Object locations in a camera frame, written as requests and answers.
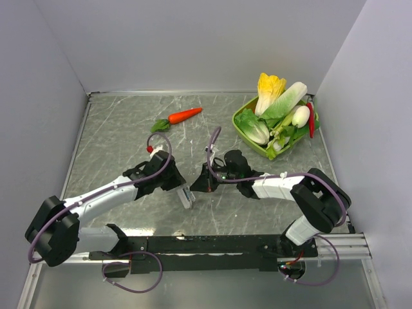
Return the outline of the white remote control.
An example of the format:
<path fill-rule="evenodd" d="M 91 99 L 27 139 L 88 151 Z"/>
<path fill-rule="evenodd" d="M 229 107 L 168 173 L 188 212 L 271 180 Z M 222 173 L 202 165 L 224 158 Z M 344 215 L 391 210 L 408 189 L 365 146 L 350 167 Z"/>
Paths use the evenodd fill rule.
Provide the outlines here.
<path fill-rule="evenodd" d="M 177 188 L 176 192 L 182 202 L 182 205 L 185 209 L 191 209 L 196 198 L 191 192 L 188 185 L 182 185 Z"/>

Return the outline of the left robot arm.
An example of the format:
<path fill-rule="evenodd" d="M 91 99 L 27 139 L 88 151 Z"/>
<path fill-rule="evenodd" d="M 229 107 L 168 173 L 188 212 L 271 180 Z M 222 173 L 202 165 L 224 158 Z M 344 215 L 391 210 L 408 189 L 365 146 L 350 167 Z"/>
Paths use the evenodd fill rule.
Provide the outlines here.
<path fill-rule="evenodd" d="M 87 228 L 86 224 L 157 188 L 176 191 L 185 209 L 190 209 L 195 201 L 174 157 L 159 147 L 152 150 L 148 161 L 98 189 L 65 200 L 56 196 L 45 199 L 24 235 L 30 243 L 29 253 L 37 252 L 50 267 L 84 252 L 103 252 L 113 259 L 121 258 L 132 247 L 122 229 L 115 224 L 101 228 Z"/>

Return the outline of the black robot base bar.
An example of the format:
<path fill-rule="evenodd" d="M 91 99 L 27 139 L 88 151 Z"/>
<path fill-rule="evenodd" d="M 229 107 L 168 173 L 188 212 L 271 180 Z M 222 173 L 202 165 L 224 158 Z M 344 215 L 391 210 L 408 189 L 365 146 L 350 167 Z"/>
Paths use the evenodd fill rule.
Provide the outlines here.
<path fill-rule="evenodd" d="M 316 258 L 315 240 L 294 245 L 280 234 L 226 236 L 130 236 L 111 252 L 91 252 L 92 261 L 128 262 L 132 274 L 160 270 L 246 270 L 276 272 L 284 259 Z"/>

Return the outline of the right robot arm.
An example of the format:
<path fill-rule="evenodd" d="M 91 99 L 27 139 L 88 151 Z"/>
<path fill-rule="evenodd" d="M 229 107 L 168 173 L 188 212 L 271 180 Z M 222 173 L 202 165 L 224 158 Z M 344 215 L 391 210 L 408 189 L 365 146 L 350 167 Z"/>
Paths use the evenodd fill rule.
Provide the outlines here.
<path fill-rule="evenodd" d="M 329 233 L 338 226 L 351 205 L 350 197 L 317 168 L 274 178 L 253 170 L 240 150 L 226 152 L 222 160 L 208 159 L 190 190 L 209 193 L 230 183 L 236 184 L 247 198 L 290 200 L 300 208 L 302 216 L 286 228 L 272 249 L 279 257 L 300 256 L 315 235 Z"/>

